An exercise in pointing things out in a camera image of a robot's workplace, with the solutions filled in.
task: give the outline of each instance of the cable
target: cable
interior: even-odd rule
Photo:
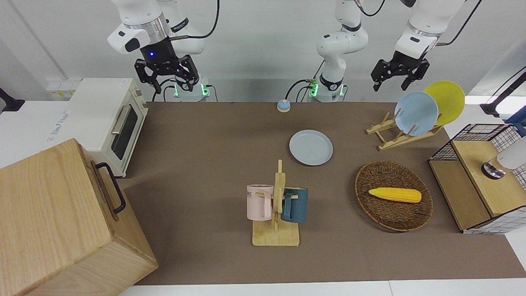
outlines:
[[[451,43],[453,43],[453,41],[455,41],[457,39],[457,37],[460,35],[460,33],[462,32],[462,30],[464,30],[464,27],[468,24],[469,22],[469,19],[471,18],[471,16],[473,16],[473,13],[475,13],[475,11],[477,10],[477,8],[479,7],[480,3],[482,2],[482,0],[479,0],[477,2],[477,4],[475,5],[475,7],[473,8],[473,10],[471,11],[471,13],[469,14],[468,18],[466,19],[466,21],[464,22],[464,24],[462,25],[462,27],[460,27],[460,30],[458,31],[458,33],[455,35],[455,37],[450,41],[450,42],[440,42],[440,43],[437,43],[437,46],[446,46],[446,45],[450,45]]]
[[[366,13],[366,12],[363,10],[363,7],[361,6],[360,0],[355,0],[355,3],[356,3],[356,5],[358,6],[358,8],[360,9],[360,11],[361,11],[363,14],[365,14],[366,16],[375,16],[375,15],[377,15],[377,14],[380,12],[380,10],[382,9],[382,7],[383,7],[383,5],[384,5],[385,2],[386,2],[386,0],[383,0],[383,1],[382,1],[382,4],[380,4],[380,7],[378,7],[378,10],[377,10],[375,13],[373,13],[373,14],[368,14],[368,13]]]
[[[216,102],[219,102],[219,100],[217,99],[217,90],[216,90],[216,87],[211,85],[211,84],[207,84],[205,85],[206,87],[212,87],[214,89],[214,94],[216,95]]]
[[[203,35],[203,36],[189,36],[189,35],[175,36],[175,37],[170,37],[168,40],[170,40],[170,41],[174,41],[174,40],[181,40],[181,39],[188,39],[188,38],[193,38],[193,39],[204,39],[204,38],[206,38],[206,37],[212,35],[212,33],[214,32],[214,30],[216,29],[217,21],[218,21],[218,20],[219,20],[219,0],[217,0],[216,20],[214,21],[214,26],[212,27],[212,29],[210,30],[210,32],[208,32],[208,34]]]
[[[303,89],[307,89],[307,88],[309,88],[309,87],[308,87],[308,86],[304,86],[304,87],[302,87],[302,88],[300,88],[300,89],[298,90],[298,94],[296,95],[296,103],[298,103],[299,93],[301,93],[301,91],[302,91]]]
[[[345,93],[343,94],[343,99],[341,99],[342,102],[345,101],[345,96],[347,96],[347,92],[349,91],[349,87],[347,86],[347,84],[344,85],[344,87],[345,87],[346,89],[345,89]]]
[[[289,97],[290,91],[294,88],[294,86],[296,86],[296,85],[298,85],[298,84],[300,84],[302,82],[310,82],[310,80],[309,79],[302,79],[302,80],[298,80],[298,81],[294,82],[294,84],[287,91],[287,95],[285,95],[285,99],[287,99]]]
[[[165,90],[163,90],[163,99],[164,101],[166,102],[166,90],[169,89],[169,88],[175,88],[174,85],[168,85],[165,87]]]
[[[167,83],[168,81],[175,81],[175,79],[173,78],[168,78],[166,80],[164,80],[163,82],[161,82],[161,84],[159,84],[159,86],[162,86],[163,84]],[[154,93],[154,96],[151,97],[151,101],[154,102],[155,101],[155,96],[157,96],[157,92]]]
[[[318,73],[320,72],[320,69],[321,69],[321,66],[323,66],[323,63],[325,63],[325,60],[321,61],[321,64],[318,67],[318,70],[316,71],[316,73],[314,73],[314,76],[312,77],[312,79],[316,79],[316,75],[318,75]],[[303,93],[303,97],[301,97],[300,103],[303,102],[303,99],[305,98],[305,95],[307,94],[307,91],[309,91],[309,90],[305,90],[305,92]]]
[[[518,70],[515,74],[513,74],[510,78],[508,78],[508,80],[506,80],[501,86],[499,86],[499,88],[491,95],[491,97],[486,101],[486,104],[491,100],[491,98],[493,98],[497,92],[503,87],[505,86],[512,78],[514,78],[515,76],[517,76],[517,74],[521,73],[522,70],[526,69],[526,66],[522,67],[520,70]]]

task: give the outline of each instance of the pink mug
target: pink mug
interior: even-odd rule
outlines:
[[[247,186],[247,218],[254,221],[272,219],[272,185]]]

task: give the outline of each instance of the yellow plate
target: yellow plate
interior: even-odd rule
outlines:
[[[432,96],[437,103],[441,115],[436,125],[453,122],[464,110],[464,91],[454,82],[437,81],[429,85],[424,92]]]

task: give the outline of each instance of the wire basket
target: wire basket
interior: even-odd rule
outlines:
[[[418,203],[395,202],[369,194],[370,189],[394,187],[422,193]],[[422,180],[407,167],[391,161],[364,165],[355,182],[356,197],[365,213],[385,228],[411,231],[424,226],[433,213],[431,193]]]

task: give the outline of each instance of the blue mug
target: blue mug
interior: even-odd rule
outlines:
[[[285,187],[281,219],[292,223],[305,222],[307,220],[308,195],[309,190],[307,188]]]

